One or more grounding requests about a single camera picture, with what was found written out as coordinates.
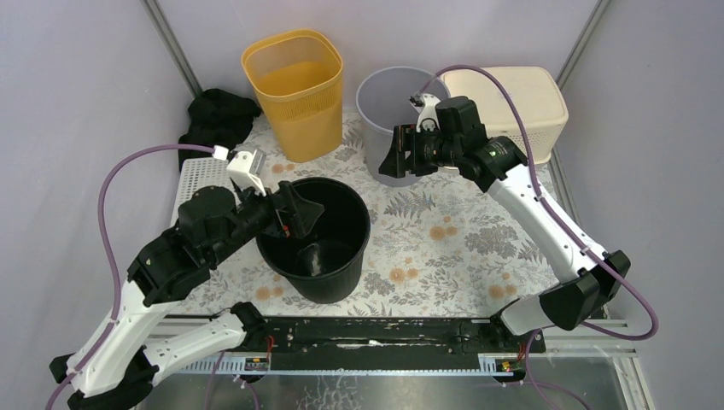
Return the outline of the black bin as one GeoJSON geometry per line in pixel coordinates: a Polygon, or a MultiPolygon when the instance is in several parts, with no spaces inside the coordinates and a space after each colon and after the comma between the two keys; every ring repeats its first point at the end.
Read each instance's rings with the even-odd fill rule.
{"type": "Polygon", "coordinates": [[[257,248],[266,264],[307,300],[331,304],[348,297],[359,283],[371,234],[364,200],[335,179],[313,177],[292,183],[301,196],[324,206],[312,232],[302,239],[260,235],[257,248]]]}

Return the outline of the grey bin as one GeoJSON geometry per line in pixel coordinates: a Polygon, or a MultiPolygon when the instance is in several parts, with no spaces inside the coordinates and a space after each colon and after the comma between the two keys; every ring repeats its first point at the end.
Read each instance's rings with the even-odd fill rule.
{"type": "Polygon", "coordinates": [[[418,111],[409,98],[432,77],[432,73],[416,67],[386,67],[370,74],[360,84],[356,107],[363,121],[363,147],[367,169],[377,182],[391,187],[405,187],[418,182],[414,175],[395,179],[379,173],[387,155],[395,126],[414,124],[418,111]]]}

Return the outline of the white perforated plastic basket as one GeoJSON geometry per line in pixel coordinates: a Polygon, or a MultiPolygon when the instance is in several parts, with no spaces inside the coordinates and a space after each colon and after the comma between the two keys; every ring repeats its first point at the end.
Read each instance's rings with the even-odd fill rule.
{"type": "Polygon", "coordinates": [[[226,160],[214,158],[187,160],[182,168],[176,200],[172,208],[171,225],[178,219],[178,208],[201,188],[208,186],[219,186],[230,190],[235,194],[236,187],[229,178],[225,168],[226,160]]]}

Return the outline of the yellow perforated waste bin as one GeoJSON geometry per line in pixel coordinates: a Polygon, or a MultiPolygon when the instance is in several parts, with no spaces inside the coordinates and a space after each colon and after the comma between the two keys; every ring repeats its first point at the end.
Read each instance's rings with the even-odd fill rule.
{"type": "Polygon", "coordinates": [[[344,64],[321,32],[261,39],[242,53],[241,66],[289,161],[312,161],[341,144],[344,64]]]}

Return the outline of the cream large plastic basket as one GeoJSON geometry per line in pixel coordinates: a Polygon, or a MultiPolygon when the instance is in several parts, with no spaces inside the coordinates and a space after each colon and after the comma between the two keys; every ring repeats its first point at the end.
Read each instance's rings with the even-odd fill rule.
{"type": "MultiPolygon", "coordinates": [[[[487,67],[505,88],[528,134],[536,165],[550,160],[569,112],[554,78],[542,67],[487,67]]],[[[521,151],[525,145],[519,126],[499,88],[486,76],[467,69],[441,76],[452,97],[474,101],[488,136],[507,136],[521,151]]]]}

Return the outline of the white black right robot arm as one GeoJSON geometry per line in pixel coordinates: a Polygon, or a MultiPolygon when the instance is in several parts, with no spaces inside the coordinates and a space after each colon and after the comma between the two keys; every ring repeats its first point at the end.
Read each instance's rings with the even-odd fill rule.
{"type": "Polygon", "coordinates": [[[428,93],[411,97],[416,124],[396,126],[379,172],[392,178],[430,175],[442,167],[489,194],[526,231],[551,266],[558,284],[501,308],[489,330],[491,344],[510,352],[524,334],[556,326],[571,331],[609,302],[631,267],[621,251],[610,253],[572,222],[546,189],[532,179],[526,155],[508,137],[488,137],[475,103],[468,97],[439,100],[428,93]]]}

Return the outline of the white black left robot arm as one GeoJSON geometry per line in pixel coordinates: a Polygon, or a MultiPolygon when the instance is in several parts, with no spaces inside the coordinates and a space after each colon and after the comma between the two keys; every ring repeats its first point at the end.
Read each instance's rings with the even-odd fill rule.
{"type": "Polygon", "coordinates": [[[72,409],[129,409],[164,378],[210,354],[259,348],[266,321],[249,302],[205,325],[149,343],[150,332],[190,292],[261,234],[309,235],[324,206],[303,198],[288,181],[276,192],[208,186],[178,208],[175,225],[145,245],[128,268],[105,325],[77,353],[54,358],[50,370],[71,386],[72,409]]]}

